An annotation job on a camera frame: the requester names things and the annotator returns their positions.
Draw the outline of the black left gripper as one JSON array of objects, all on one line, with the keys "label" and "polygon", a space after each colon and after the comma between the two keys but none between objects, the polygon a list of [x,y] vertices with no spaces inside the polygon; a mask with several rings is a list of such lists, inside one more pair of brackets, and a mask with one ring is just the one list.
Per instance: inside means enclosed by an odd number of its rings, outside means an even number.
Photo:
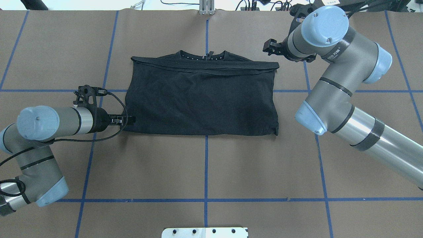
[{"label": "black left gripper", "polygon": [[93,116],[93,133],[102,132],[108,126],[133,125],[136,117],[118,114],[108,114],[104,109],[96,109]]}]

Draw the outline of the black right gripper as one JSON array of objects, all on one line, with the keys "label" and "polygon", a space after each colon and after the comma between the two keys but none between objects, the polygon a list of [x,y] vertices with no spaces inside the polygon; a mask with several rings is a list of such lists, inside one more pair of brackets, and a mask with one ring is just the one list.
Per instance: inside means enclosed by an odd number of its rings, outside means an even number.
[{"label": "black right gripper", "polygon": [[301,33],[290,33],[283,42],[277,42],[275,39],[267,40],[263,44],[263,52],[282,53],[290,61],[311,63],[316,60],[315,47]]}]

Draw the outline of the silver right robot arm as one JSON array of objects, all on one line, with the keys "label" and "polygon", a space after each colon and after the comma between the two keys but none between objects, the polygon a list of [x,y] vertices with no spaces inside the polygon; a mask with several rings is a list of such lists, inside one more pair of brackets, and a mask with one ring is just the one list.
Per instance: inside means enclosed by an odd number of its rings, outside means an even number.
[{"label": "silver right robot arm", "polygon": [[339,6],[324,5],[310,12],[311,7],[298,10],[303,21],[293,20],[282,42],[269,39],[263,44],[268,55],[294,62],[320,56],[329,63],[295,119],[316,135],[336,135],[422,189],[422,146],[350,102],[362,83],[375,83],[387,73],[391,54],[351,27]]}]

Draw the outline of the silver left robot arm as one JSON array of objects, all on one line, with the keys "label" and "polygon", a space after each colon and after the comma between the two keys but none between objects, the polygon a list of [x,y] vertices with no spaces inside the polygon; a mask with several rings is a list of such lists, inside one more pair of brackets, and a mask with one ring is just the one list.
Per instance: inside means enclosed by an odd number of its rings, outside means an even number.
[{"label": "silver left robot arm", "polygon": [[26,107],[15,123],[1,131],[1,150],[16,158],[22,172],[1,181],[1,216],[31,203],[44,207],[68,194],[67,182],[50,148],[52,140],[136,121],[134,116],[108,114],[102,108],[97,108],[97,119],[85,107],[41,105]]}]

